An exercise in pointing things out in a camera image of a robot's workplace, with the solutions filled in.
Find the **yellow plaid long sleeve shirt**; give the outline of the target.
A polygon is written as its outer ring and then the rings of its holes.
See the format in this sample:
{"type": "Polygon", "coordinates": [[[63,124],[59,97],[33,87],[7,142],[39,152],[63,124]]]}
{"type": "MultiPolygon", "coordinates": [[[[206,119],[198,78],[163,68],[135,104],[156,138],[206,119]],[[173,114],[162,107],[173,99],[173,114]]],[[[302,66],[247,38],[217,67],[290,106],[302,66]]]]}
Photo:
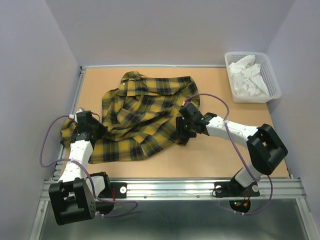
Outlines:
{"type": "Polygon", "coordinates": [[[199,108],[197,94],[190,76],[151,78],[127,72],[119,87],[102,97],[101,123],[107,132],[96,142],[88,162],[142,161],[172,144],[180,145],[176,117],[190,96],[199,108]]]}

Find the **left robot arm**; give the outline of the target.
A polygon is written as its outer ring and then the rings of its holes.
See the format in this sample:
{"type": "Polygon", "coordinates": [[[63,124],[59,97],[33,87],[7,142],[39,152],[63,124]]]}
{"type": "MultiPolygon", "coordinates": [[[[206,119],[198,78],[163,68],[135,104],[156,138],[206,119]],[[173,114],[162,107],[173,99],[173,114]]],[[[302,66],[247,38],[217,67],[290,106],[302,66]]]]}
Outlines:
{"type": "Polygon", "coordinates": [[[79,108],[70,118],[75,122],[75,130],[70,139],[69,158],[58,182],[48,190],[59,226],[93,219],[97,212],[96,195],[106,197],[111,193],[106,173],[91,176],[87,171],[95,144],[107,129],[89,110],[79,108]]]}

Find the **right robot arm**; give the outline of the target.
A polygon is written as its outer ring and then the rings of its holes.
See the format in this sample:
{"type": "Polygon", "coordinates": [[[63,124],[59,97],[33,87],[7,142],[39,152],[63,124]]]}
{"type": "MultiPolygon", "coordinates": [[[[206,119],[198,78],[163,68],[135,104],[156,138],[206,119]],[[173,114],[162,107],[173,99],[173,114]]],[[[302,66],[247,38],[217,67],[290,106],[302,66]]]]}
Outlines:
{"type": "Polygon", "coordinates": [[[223,119],[214,113],[205,115],[187,103],[176,118],[176,135],[182,145],[197,134],[219,137],[231,141],[233,146],[245,147],[250,163],[245,164],[229,182],[219,183],[215,190],[218,198],[241,196],[261,176],[269,176],[287,156],[288,150],[274,128],[269,124],[247,126],[223,119]]]}

